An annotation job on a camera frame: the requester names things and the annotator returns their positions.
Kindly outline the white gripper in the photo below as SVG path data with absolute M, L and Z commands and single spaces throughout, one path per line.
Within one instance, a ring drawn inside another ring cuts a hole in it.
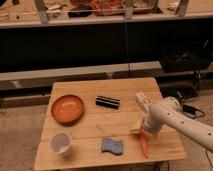
M 145 132 L 146 134 L 150 134 L 150 135 L 154 135 L 155 134 L 155 130 L 150 127 L 145 120 L 142 120 L 141 121 L 141 124 L 140 124 L 140 128 L 143 132 Z

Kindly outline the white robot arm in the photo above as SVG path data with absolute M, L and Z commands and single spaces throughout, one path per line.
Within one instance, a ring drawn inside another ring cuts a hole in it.
M 139 92 L 136 102 L 145 112 L 139 129 L 155 134 L 163 125 L 168 125 L 213 153 L 213 127 L 183 115 L 182 106 L 176 98 L 169 96 L 150 102 L 143 92 Z

